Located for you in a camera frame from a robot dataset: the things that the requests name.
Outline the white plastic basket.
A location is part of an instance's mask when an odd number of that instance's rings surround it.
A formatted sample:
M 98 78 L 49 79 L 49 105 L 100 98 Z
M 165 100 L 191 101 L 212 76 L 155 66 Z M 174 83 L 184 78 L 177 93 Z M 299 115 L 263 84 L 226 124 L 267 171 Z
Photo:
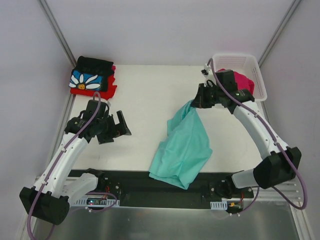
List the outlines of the white plastic basket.
M 253 97 L 263 102 L 267 99 L 267 91 L 257 59 L 250 54 L 243 53 L 216 53 L 212 56 L 214 70 L 233 70 L 245 75 L 254 82 Z

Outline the teal t shirt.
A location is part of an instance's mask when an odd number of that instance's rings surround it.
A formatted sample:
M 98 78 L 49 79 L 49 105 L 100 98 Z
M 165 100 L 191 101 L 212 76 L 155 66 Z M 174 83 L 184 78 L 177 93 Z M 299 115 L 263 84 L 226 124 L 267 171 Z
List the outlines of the teal t shirt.
M 191 101 L 167 121 L 167 137 L 161 141 L 149 168 L 149 177 L 187 190 L 210 159 L 213 150 L 205 127 Z

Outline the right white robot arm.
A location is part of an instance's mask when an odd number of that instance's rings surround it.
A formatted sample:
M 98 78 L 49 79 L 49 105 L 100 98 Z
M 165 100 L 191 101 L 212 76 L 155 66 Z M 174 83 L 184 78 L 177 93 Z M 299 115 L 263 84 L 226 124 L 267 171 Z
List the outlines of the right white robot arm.
M 302 157 L 301 151 L 297 147 L 289 147 L 276 135 L 258 112 L 258 104 L 251 92 L 238 88 L 235 73 L 232 70 L 217 72 L 215 76 L 219 82 L 214 81 L 212 71 L 203 69 L 201 73 L 206 79 L 199 84 L 191 106 L 208 109 L 220 104 L 227 108 L 247 130 L 262 159 L 253 169 L 229 175 L 222 187 L 225 194 L 234 198 L 242 193 L 243 188 L 268 189 L 293 180 Z

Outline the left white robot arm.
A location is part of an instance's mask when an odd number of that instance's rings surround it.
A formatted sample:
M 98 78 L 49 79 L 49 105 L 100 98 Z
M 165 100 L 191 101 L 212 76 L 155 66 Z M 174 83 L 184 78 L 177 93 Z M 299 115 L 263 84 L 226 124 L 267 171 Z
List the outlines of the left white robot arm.
M 99 144 L 112 143 L 120 136 L 130 136 L 122 111 L 115 123 L 106 102 L 91 99 L 86 109 L 66 125 L 60 146 L 44 173 L 31 188 L 24 187 L 19 198 L 28 214 L 53 225 L 61 224 L 72 204 L 85 194 L 102 194 L 106 188 L 104 174 L 89 168 L 77 180 L 66 185 L 69 173 L 83 150 L 93 138 Z

